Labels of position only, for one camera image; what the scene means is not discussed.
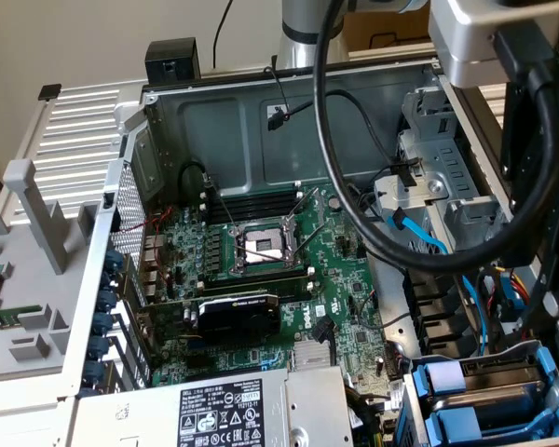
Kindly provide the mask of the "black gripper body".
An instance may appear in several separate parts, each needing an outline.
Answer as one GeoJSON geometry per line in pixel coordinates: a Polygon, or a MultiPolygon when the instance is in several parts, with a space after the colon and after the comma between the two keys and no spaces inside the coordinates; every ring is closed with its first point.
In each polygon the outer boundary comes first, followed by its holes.
{"type": "Polygon", "coordinates": [[[511,183],[511,212],[517,214],[540,172],[542,135],[533,100],[536,92],[546,86],[554,89],[559,118],[559,36],[552,46],[534,20],[513,22],[503,27],[500,56],[510,78],[500,166],[504,178],[511,183]]]}

